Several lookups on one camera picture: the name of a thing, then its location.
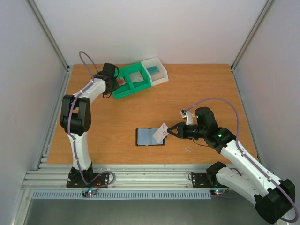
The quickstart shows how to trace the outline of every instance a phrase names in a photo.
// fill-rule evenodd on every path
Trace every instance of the wall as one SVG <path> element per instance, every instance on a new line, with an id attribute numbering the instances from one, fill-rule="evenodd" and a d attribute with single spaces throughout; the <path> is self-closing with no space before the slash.
<path id="1" fill-rule="evenodd" d="M 300 208 L 300 3 L 273 4 L 236 69 L 262 162 L 296 185 Z"/>
<path id="2" fill-rule="evenodd" d="M 36 0 L 69 64 L 233 63 L 265 0 Z"/>
<path id="3" fill-rule="evenodd" d="M 0 224 L 34 169 L 64 68 L 25 0 L 0 7 Z"/>

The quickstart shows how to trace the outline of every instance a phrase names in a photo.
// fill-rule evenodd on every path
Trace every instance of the wooden surface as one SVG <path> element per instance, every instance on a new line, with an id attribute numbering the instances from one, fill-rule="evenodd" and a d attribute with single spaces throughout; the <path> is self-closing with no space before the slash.
<path id="1" fill-rule="evenodd" d="M 91 105 L 92 124 L 88 145 L 94 164 L 206 164 L 222 161 L 225 157 L 214 149 L 201 147 L 191 140 L 168 135 L 165 146 L 135 146 L 136 128 L 156 128 L 166 123 L 171 127 L 183 121 L 180 110 L 201 99 L 221 97 L 231 101 L 241 118 L 241 143 L 255 156 L 246 118 L 240 103 L 229 65 L 224 64 L 166 64 L 169 81 L 115 100 L 99 96 Z M 90 76 L 83 65 L 74 65 L 67 89 L 73 94 L 87 84 Z M 224 102 L 213 100 L 208 106 L 219 126 L 236 134 L 233 109 Z M 71 145 L 63 128 L 58 124 L 49 164 L 71 164 Z"/>

